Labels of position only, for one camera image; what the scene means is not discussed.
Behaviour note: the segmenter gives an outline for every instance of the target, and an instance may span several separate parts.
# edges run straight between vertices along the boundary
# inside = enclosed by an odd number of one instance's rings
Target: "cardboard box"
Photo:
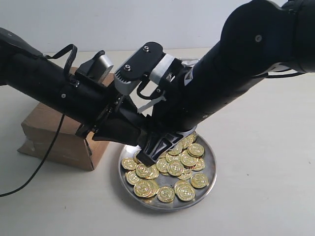
[[[110,74],[103,84],[108,85],[112,81],[113,74]],[[26,141],[18,151],[42,159],[56,133],[61,116],[61,113],[39,103],[22,122]],[[77,121],[65,117],[47,160],[92,171],[97,167],[109,142],[93,141],[93,133],[86,140],[79,138],[75,135],[79,125]]]

